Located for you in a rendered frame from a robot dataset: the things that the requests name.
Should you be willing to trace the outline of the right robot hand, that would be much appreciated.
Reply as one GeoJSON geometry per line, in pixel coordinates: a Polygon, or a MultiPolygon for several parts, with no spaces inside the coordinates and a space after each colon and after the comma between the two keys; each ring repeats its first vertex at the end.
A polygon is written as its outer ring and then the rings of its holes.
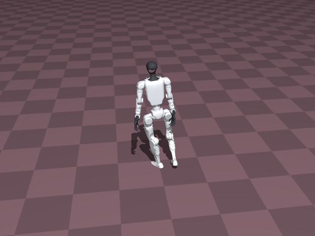
{"type": "MultiPolygon", "coordinates": [[[[175,118],[175,110],[173,110],[172,111],[172,113],[171,113],[171,115],[172,115],[172,118],[170,119],[171,120],[171,123],[169,124],[170,126],[174,126],[175,125],[175,123],[176,123],[176,118],[175,118]]],[[[170,121],[169,120],[169,121],[170,121]]]]}

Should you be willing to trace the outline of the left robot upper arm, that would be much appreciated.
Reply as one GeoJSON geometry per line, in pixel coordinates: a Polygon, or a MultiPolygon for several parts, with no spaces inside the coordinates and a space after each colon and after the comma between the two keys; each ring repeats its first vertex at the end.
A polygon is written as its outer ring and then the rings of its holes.
{"type": "Polygon", "coordinates": [[[137,83],[137,104],[143,103],[143,88],[145,87],[145,81],[139,81],[137,83]]]}

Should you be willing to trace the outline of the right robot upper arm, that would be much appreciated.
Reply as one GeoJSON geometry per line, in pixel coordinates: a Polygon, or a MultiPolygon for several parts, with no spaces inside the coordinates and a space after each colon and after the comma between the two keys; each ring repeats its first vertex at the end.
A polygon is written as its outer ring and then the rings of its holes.
{"type": "Polygon", "coordinates": [[[168,77],[163,77],[162,78],[165,84],[165,89],[166,89],[166,99],[171,99],[172,95],[171,95],[171,82],[169,80],[168,77]]]}

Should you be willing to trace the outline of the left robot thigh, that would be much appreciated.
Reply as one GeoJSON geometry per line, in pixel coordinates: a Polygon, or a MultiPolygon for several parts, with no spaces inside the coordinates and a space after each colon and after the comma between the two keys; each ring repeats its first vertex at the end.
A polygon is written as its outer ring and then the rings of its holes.
{"type": "Polygon", "coordinates": [[[153,122],[152,113],[143,116],[144,130],[148,137],[148,140],[149,141],[153,140],[155,142],[155,145],[158,145],[159,140],[158,138],[154,137],[152,122],[153,122]]]}

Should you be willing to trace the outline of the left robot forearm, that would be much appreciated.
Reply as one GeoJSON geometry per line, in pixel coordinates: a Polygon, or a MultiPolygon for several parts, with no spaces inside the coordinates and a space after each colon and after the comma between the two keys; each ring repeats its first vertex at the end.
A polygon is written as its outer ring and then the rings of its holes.
{"type": "Polygon", "coordinates": [[[139,116],[139,119],[140,119],[140,117],[141,117],[141,107],[142,107],[142,105],[141,104],[137,104],[137,98],[136,98],[136,109],[135,109],[135,113],[136,113],[136,115],[135,115],[135,117],[136,116],[139,116]]]}

